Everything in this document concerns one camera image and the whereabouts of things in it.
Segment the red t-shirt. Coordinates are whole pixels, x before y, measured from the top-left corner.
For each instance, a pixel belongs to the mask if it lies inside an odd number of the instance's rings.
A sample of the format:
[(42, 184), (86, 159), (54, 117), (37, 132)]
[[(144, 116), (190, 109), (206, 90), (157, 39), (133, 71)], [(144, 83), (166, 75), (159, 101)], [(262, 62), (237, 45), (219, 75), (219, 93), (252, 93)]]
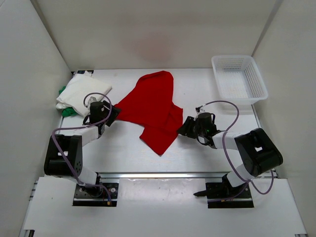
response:
[(140, 77), (135, 87), (115, 107), (117, 119), (144, 127), (140, 139), (161, 156), (177, 138), (183, 109), (173, 103), (174, 78), (160, 71)]

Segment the white t-shirt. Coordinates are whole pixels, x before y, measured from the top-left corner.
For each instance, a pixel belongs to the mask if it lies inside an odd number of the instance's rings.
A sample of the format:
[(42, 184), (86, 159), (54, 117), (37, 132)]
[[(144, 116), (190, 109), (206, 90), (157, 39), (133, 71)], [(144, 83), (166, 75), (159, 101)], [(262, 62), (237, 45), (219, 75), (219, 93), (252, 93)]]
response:
[(106, 95), (111, 89), (112, 86), (109, 83), (95, 79), (90, 75), (75, 74), (67, 84), (66, 90), (63, 93), (67, 91), (74, 94), (69, 104), (79, 115), (85, 117), (89, 113), (88, 108), (86, 108), (83, 103), (85, 96), (92, 92), (99, 92)]

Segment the green t-shirt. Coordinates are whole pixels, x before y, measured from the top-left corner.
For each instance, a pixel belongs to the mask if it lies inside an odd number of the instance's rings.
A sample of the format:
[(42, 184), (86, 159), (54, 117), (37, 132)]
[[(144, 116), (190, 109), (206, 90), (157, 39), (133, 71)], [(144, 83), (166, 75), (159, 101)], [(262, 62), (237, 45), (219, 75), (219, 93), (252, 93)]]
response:
[(69, 104), (71, 97), (74, 95), (72, 92), (65, 92), (66, 86), (63, 86), (59, 90), (59, 96), (57, 97), (56, 108), (62, 110), (62, 117), (71, 117), (77, 115), (75, 109)]

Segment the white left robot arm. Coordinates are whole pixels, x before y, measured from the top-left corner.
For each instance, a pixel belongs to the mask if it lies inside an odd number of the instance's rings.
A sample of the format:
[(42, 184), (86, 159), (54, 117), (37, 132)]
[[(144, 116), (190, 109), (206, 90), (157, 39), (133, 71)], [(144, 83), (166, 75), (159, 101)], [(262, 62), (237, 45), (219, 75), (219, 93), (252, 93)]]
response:
[(83, 147), (99, 139), (106, 126), (111, 126), (120, 114), (121, 109), (107, 101), (92, 102), (89, 113), (83, 119), (83, 124), (72, 130), (72, 135), (57, 134), (53, 131), (44, 162), (45, 175), (67, 178), (78, 185), (86, 187), (93, 198), (102, 195), (105, 186), (100, 181), (100, 175), (83, 165)]

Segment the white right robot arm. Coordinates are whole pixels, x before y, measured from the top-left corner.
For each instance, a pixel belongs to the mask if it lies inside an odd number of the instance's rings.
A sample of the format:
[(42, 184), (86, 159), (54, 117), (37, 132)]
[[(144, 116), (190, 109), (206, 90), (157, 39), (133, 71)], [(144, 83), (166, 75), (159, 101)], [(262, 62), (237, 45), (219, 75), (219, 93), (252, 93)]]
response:
[(200, 113), (187, 117), (177, 133), (197, 140), (203, 146), (222, 149), (229, 162), (228, 150), (239, 152), (242, 164), (222, 178), (222, 193), (234, 197), (245, 183), (283, 164), (283, 157), (266, 132), (257, 128), (246, 134), (217, 129), (213, 113)]

